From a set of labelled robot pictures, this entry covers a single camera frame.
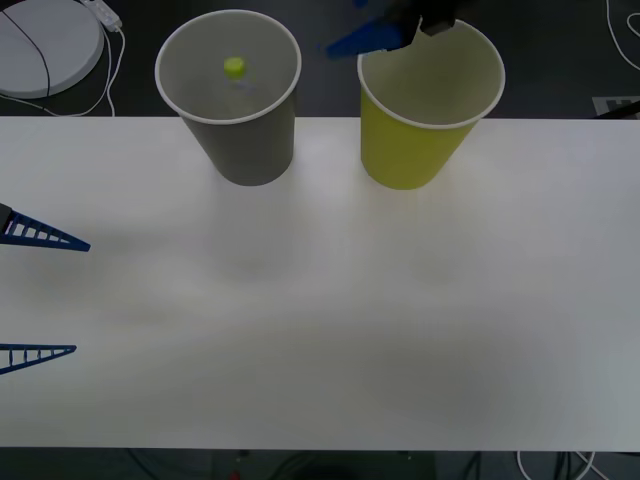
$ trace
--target white cable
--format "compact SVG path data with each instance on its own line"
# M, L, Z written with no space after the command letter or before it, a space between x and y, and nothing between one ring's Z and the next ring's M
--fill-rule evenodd
M118 75L118 71L120 70L120 62L122 62L122 56L124 55L124 47L127 44L127 41L124 37L124 32L120 29L120 27L116 26L116 31L122 37L122 49L120 50L120 55L118 56L118 63L116 63L116 69L113 71L113 76L111 77L111 81L109 82L109 86L107 87L107 100L109 100L109 105L111 106L111 116L116 116L116 108L113 106L113 101L111 100L111 86L116 79L116 75Z
M624 54L624 52L622 51L622 49L620 48L620 45L618 44L618 40L616 39L616 34L613 33L613 27L611 26L611 6L609 5L609 0L604 0L604 1L607 5L607 25L609 26L609 33L611 33L611 38L613 39L613 43L616 45L616 48L618 49L618 53L620 53L622 58L624 58L624 60L629 65L631 65L636 70L640 71L640 67L635 63L633 63L631 60L629 60L627 56ZM638 31L631 26L631 18L635 17L636 15L640 15L640 13L632 13L627 17L627 26L637 37L640 37L640 33L638 33Z
M109 41L109 36L107 35L107 31L104 29L104 27L102 27L102 34L104 35L104 38L107 41L107 52L109 54L109 67L107 69L107 81L105 82L104 90L102 91L102 95L100 95L100 98L98 99L98 101L93 105L93 107L91 107L86 112L72 113L72 114L69 114L69 115L60 115L60 114L57 114L55 112L52 112L48 108L43 108L40 105L36 105L35 103L27 102L26 100L21 100L19 98L7 97L6 95L1 95L1 94L0 94L0 98L4 98L5 100L11 100L12 102L22 103L24 105L29 105L30 107L37 108L38 110L43 110L44 112L46 112L49 115L52 115L54 117L82 117L84 115L87 115L87 114L93 112L93 110L98 105L100 105L100 102L102 102L102 99L104 98L105 94L108 92L108 89L110 87L110 80L111 80L111 42ZM112 117L115 116L115 111L114 111L113 105L111 105L111 116Z
M583 462L585 462L585 463L589 462L589 460L587 460L587 457L582 455L580 452L576 452L576 455L578 455ZM593 472L596 475L598 475L602 480L609 480L609 477L607 477L604 473L602 473L600 470L598 470L596 468L596 466L593 465L593 462L591 463L591 470L593 470Z
M528 474L527 472L524 470L524 466L522 465L522 452L517 451L516 452L516 460L518 462L518 468L520 469L520 473L522 474L522 476L525 478L525 480L533 480ZM602 475L602 473L598 470L596 471L596 468L593 466L593 459L596 456L596 452L591 452L589 454L589 458L585 458L580 452L576 452L580 458L582 460L584 460L587 465L584 467L584 470L582 470L582 472L580 472L580 474L574 478L573 480L582 480L584 478L584 476L589 473L589 470L593 469L594 472L598 473L600 476L602 476L605 480L609 480L607 477L604 477Z

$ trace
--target black cord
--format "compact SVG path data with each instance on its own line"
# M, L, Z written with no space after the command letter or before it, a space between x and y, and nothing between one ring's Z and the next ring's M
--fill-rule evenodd
M558 452L556 454L556 466L553 470L553 480L560 480L562 474L562 467L564 467L564 460L566 457L565 452Z
M158 464L163 469L171 470L174 473L178 473L180 475L186 475L186 476L189 476L189 477L196 477L196 478L209 478L211 476L211 471L206 471L205 472L203 470L191 470L189 468L181 467L179 465L174 465L174 464L162 459L159 456L149 455L144 450L143 451L134 452L134 454L138 457L139 460L140 460L140 457L146 458L148 461Z
M284 473L292 473L288 470L290 470L293 465L295 465L293 470L298 470L311 465L314 460L315 458L313 455L310 455L308 452L297 453L280 464L280 466L268 477L268 480L278 480Z
M571 477L573 477L573 468L571 467L571 455L572 455L572 452L567 452L567 475L564 477L565 480L571 480Z
M636 115L640 113L640 101L630 103L629 105L625 105L624 107L616 108L615 110L611 110L610 112L603 113L602 115L598 115L597 117L593 117L596 120L603 119L622 119L630 117L631 115Z
M136 454L133 453L133 450L131 450L130 448L125 448L125 452L127 452L127 455L129 455L131 460L133 460L133 462L140 468L140 470L142 470L151 480L160 480L160 478L158 478L155 473L149 470L147 466L140 461Z
M460 476L460 480L466 480L467 477L469 477L469 474L471 473L471 470L473 470L474 467L476 469L476 480L479 480L481 466L482 466L482 453L476 452L471 456L466 466L464 467L464 470L462 470L462 475Z
M27 40L29 40L31 42L31 44L35 47L35 49L38 51L38 53L40 54L40 58L42 58L42 64L44 65L44 69L47 72L47 95L45 98L49 98L49 93L51 92L51 75L49 75L49 65L47 65L47 60L44 58L44 55L42 53L42 50L40 50L40 48L38 48L38 45L36 45L36 42L33 41L33 39L27 35L27 32L25 32L24 30L22 30L22 28L20 27L20 25L18 25L13 18L11 18L7 12L5 12L4 10L2 10L2 14L7 17L9 19L9 21L11 23L13 23L16 28L18 30L20 30L22 32L22 34L27 37Z
M478 461L476 462L476 480L480 480L482 474L482 453L478 452Z

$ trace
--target white table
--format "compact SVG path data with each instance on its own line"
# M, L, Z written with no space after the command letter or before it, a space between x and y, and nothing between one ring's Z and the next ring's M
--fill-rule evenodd
M0 119L1 446L640 450L640 130L484 120L413 192L357 119L229 184L178 119Z

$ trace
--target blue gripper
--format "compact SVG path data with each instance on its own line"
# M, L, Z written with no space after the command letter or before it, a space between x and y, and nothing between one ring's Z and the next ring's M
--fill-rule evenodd
M19 343L0 343L0 352L9 352L8 367L0 367L0 375L32 367L39 363L55 360L76 351L75 345L23 345ZM36 352L29 358L29 352Z
M0 244L57 248L88 252L91 248L79 238L22 215L0 203Z

